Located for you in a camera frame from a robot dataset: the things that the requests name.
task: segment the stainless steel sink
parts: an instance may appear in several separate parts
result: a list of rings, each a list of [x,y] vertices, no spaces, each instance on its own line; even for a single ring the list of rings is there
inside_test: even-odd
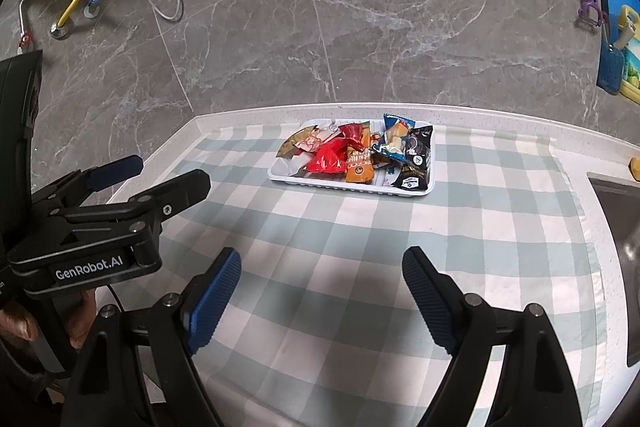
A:
[[[625,284],[626,365],[640,360],[640,187],[589,178],[609,223]]]

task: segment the checkered tablecloth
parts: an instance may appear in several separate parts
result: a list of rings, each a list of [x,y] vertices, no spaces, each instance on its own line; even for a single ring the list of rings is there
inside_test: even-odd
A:
[[[465,293],[545,307],[590,425],[606,345],[600,268],[549,140],[436,126],[433,192],[398,198],[271,182],[298,127],[224,128],[188,150],[167,177],[205,170],[207,200],[165,223],[159,272],[117,286],[126,307],[147,306],[222,247],[241,253],[238,288],[194,357],[226,425],[414,427],[450,358],[402,279],[412,245]],[[484,425],[503,353],[472,426]]]

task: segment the blue gripper pad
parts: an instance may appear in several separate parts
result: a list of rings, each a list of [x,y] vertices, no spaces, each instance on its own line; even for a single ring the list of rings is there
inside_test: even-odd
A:
[[[113,187],[142,172],[142,158],[132,154],[107,165],[93,169],[85,181],[86,188],[94,192]]]
[[[454,315],[450,309],[451,306],[447,304],[446,297],[442,294],[442,289],[436,287],[440,282],[439,278],[450,278],[438,273],[419,247],[411,247],[404,252],[402,275],[411,295],[414,296],[433,341],[453,355],[458,351],[459,345],[454,329]]]
[[[223,248],[209,269],[196,275],[182,293],[182,325],[187,331],[187,346],[192,355],[209,344],[242,272],[240,254]]]

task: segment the candy wrapper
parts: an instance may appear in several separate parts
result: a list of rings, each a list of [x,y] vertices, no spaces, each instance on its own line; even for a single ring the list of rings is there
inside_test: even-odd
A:
[[[433,134],[433,125],[416,127],[405,140],[406,162],[420,171],[426,171],[429,168],[431,134]]]
[[[347,176],[348,183],[366,183],[373,179],[373,165],[371,164],[371,137],[370,123],[357,124],[360,126],[360,143],[363,150],[358,151],[353,147],[347,147]]]
[[[428,185],[429,173],[409,164],[402,166],[400,175],[394,182],[394,187],[404,188],[404,190],[427,190]]]
[[[404,188],[404,190],[427,190],[429,173],[420,171],[409,164],[392,164],[386,168],[383,187]]]
[[[381,143],[384,143],[383,133],[381,132],[372,132],[371,133],[371,164],[374,169],[380,169],[381,167],[386,167],[391,163],[391,160],[382,154],[374,152],[375,148],[379,146]]]
[[[310,152],[301,151],[300,154],[293,156],[287,162],[287,169],[289,172],[286,174],[287,176],[294,176],[302,169],[306,164],[308,164],[314,156]]]
[[[361,142],[363,126],[364,124],[361,123],[346,123],[340,126],[340,131],[345,138],[350,138],[352,140],[355,140],[356,142]]]
[[[305,167],[308,172],[326,172],[334,174],[336,172],[345,172],[347,170],[347,147],[354,149],[363,149],[360,142],[351,138],[337,137],[327,143],[323,143],[316,157],[313,158]]]
[[[329,142],[338,134],[340,134],[340,128],[335,123],[323,127],[315,127],[305,139],[296,143],[295,147],[307,152],[316,152],[323,143]]]
[[[278,149],[276,158],[289,156],[296,152],[296,143],[304,141],[306,137],[311,134],[311,131],[313,131],[315,128],[316,126],[311,125],[309,127],[305,127],[304,129],[300,129],[296,133],[293,133],[291,136],[289,136]]]
[[[384,141],[380,141],[372,150],[376,153],[388,156],[399,162],[405,162],[404,140],[409,132],[414,128],[415,121],[385,114],[385,136]]]

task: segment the black snack package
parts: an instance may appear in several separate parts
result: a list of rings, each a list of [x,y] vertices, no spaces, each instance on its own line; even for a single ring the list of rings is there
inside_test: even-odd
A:
[[[402,166],[398,179],[393,186],[404,190],[427,190],[429,185],[429,172],[416,169],[409,164]]]
[[[412,129],[405,138],[406,162],[421,171],[429,170],[431,134],[433,134],[433,125],[425,125]]]

